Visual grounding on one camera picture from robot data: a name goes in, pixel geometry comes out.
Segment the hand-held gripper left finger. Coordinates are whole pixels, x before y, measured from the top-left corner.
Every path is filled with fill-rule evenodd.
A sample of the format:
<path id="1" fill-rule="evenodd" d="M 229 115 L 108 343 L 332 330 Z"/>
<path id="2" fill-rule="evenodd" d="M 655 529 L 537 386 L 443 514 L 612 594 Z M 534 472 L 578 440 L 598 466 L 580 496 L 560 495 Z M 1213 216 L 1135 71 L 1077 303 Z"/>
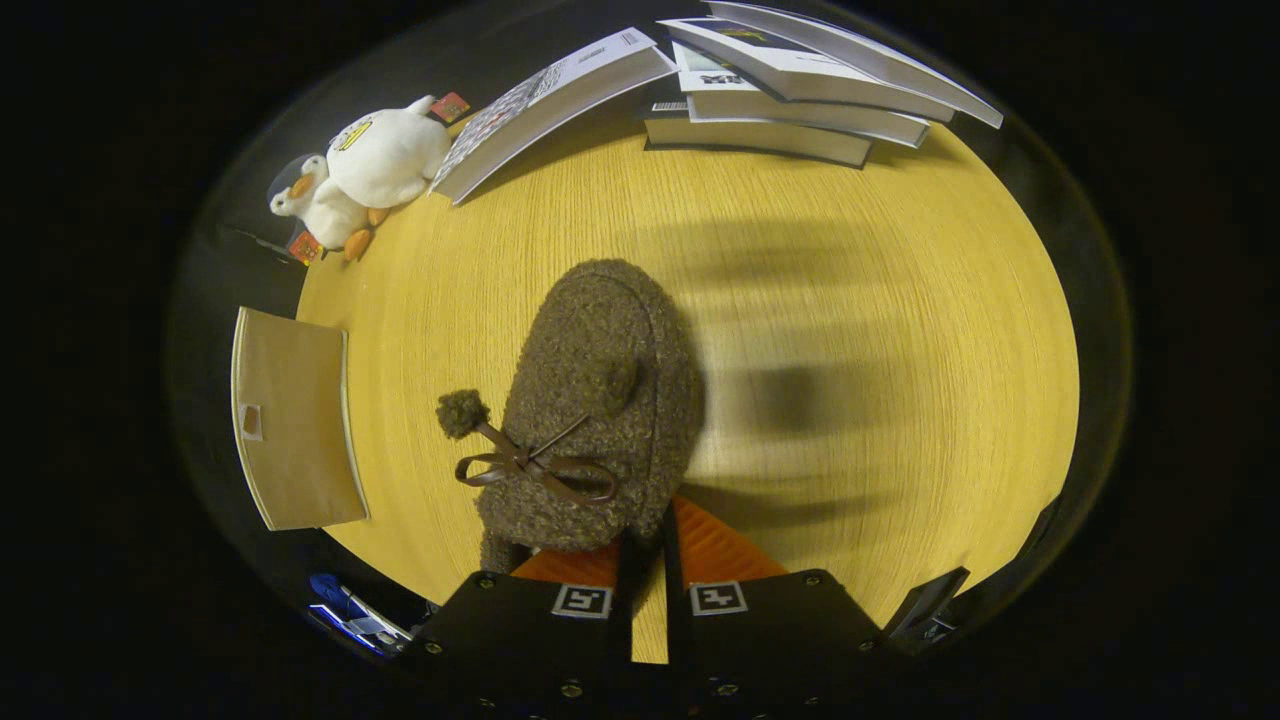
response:
<path id="1" fill-rule="evenodd" d="M 613 585 L 476 571 L 404 651 L 404 674 L 443 719 L 616 719 L 643 671 L 634 610 L 653 552 L 625 536 Z"/>

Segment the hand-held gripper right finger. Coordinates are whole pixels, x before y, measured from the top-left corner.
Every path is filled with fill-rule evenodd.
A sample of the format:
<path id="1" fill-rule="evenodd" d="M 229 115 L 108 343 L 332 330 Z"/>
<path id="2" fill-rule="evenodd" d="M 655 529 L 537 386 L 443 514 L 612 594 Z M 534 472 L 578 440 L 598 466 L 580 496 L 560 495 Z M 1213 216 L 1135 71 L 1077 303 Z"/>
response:
<path id="1" fill-rule="evenodd" d="M 694 717 L 809 717 L 887 682 L 881 628 L 829 571 L 787 570 L 684 497 L 664 539 L 669 669 Z"/>

